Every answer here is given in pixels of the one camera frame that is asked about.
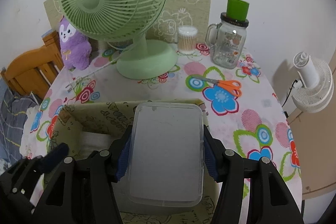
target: white air circulator fan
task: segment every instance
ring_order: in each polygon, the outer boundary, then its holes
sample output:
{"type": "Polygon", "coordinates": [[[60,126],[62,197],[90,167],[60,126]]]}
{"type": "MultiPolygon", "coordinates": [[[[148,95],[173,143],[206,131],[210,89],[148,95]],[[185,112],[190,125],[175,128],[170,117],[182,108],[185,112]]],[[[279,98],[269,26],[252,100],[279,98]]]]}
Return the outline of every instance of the white air circulator fan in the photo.
{"type": "Polygon", "coordinates": [[[299,52],[293,59],[303,86],[292,96],[297,108],[315,113],[324,109],[334,93],[334,80],[327,62],[299,52]]]}

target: power cord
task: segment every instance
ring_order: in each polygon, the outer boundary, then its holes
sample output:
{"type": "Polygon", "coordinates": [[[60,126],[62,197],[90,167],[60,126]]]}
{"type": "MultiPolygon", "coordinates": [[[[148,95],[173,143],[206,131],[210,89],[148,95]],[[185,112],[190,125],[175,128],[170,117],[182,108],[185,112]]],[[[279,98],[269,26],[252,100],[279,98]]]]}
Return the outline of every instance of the power cord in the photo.
{"type": "Polygon", "coordinates": [[[113,48],[113,49],[115,49],[115,50],[117,50],[117,51],[124,51],[126,48],[117,48],[117,47],[115,47],[115,46],[113,46],[113,45],[111,45],[111,43],[110,42],[106,42],[111,48],[113,48]]]}
{"type": "Polygon", "coordinates": [[[287,102],[287,100],[288,100],[288,98],[289,98],[289,96],[290,96],[290,94],[291,94],[291,92],[292,92],[292,89],[293,89],[293,87],[294,87],[294,84],[297,83],[297,82],[298,82],[298,80],[295,79],[294,82],[293,82],[293,84],[292,84],[292,86],[291,86],[291,88],[290,88],[290,90],[289,90],[289,93],[288,93],[288,95],[287,95],[287,98],[286,98],[284,104],[283,104],[281,107],[283,107],[283,106],[286,104],[286,102],[287,102]]]}
{"type": "Polygon", "coordinates": [[[72,82],[69,82],[69,84],[66,86],[66,88],[69,87],[68,89],[68,92],[70,92],[71,90],[73,90],[75,88],[75,86],[81,81],[83,80],[85,77],[88,77],[90,75],[93,75],[95,74],[96,72],[102,70],[103,68],[106,68],[107,66],[109,66],[110,64],[116,62],[119,58],[121,58],[123,56],[123,54],[126,52],[126,51],[129,51],[131,49],[133,49],[137,44],[131,44],[129,46],[127,46],[126,48],[123,48],[123,49],[120,49],[122,50],[123,52],[118,56],[116,57],[115,59],[111,60],[110,62],[108,62],[107,64],[103,65],[102,67],[98,68],[97,70],[85,75],[85,76],[82,76],[82,77],[79,77],[78,79],[76,79],[76,81],[72,81],[72,82]]]}

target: bedding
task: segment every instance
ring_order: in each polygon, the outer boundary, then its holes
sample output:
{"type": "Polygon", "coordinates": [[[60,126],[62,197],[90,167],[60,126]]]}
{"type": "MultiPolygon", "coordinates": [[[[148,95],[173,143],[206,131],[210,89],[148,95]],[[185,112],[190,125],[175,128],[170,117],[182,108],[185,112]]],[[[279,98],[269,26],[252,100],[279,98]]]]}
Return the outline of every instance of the bedding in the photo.
{"type": "Polygon", "coordinates": [[[26,111],[37,105],[33,95],[21,96],[6,89],[0,108],[0,170],[6,170],[22,158],[19,149],[26,111]]]}
{"type": "Polygon", "coordinates": [[[0,102],[2,102],[7,89],[8,86],[6,85],[6,82],[4,81],[3,78],[0,78],[0,102]]]}
{"type": "Polygon", "coordinates": [[[36,155],[36,134],[31,133],[35,117],[39,112],[40,106],[34,106],[27,109],[27,120],[23,126],[23,134],[21,138],[20,154],[29,159],[36,155]]]}

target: orange scissors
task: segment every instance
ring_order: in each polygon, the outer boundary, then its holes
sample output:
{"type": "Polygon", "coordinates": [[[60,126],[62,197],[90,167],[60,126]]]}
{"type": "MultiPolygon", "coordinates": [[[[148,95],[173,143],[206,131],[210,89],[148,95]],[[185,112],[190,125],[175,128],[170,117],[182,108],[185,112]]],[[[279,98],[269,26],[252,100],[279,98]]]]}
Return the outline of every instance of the orange scissors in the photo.
{"type": "Polygon", "coordinates": [[[242,92],[240,88],[242,87],[241,83],[237,80],[215,80],[215,79],[209,79],[200,75],[193,75],[193,78],[202,80],[205,82],[212,83],[214,85],[217,85],[221,87],[222,89],[227,90],[235,97],[240,97],[242,95],[242,92]]]}

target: scissors blade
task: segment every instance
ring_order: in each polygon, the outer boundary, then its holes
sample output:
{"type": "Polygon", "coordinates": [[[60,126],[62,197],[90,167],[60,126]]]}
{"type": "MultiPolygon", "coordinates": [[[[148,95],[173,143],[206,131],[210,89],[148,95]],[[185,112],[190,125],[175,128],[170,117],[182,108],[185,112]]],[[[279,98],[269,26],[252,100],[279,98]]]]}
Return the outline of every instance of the scissors blade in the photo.
{"type": "Polygon", "coordinates": [[[196,78],[198,80],[202,80],[202,81],[205,81],[205,82],[209,82],[209,83],[212,83],[212,84],[217,84],[218,83],[218,80],[209,79],[209,78],[203,77],[201,75],[193,75],[193,78],[196,78]]]}

